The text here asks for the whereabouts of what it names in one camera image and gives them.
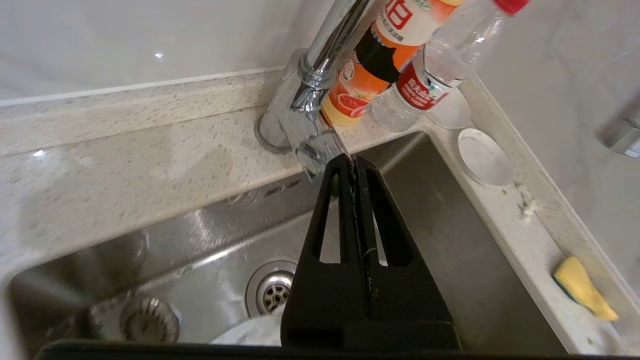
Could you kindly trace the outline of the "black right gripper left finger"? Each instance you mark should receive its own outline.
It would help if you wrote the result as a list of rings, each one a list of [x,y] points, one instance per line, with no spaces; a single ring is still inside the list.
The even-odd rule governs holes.
[[[368,319],[361,240],[355,214],[354,163],[345,153],[326,166],[282,316],[283,347],[345,347],[349,332]],[[333,191],[338,199],[339,260],[320,259]]]

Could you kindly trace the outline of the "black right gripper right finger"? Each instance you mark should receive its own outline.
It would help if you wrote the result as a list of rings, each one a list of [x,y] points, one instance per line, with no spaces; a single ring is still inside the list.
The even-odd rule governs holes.
[[[376,347],[460,350],[453,317],[381,171],[356,158],[359,250]]]

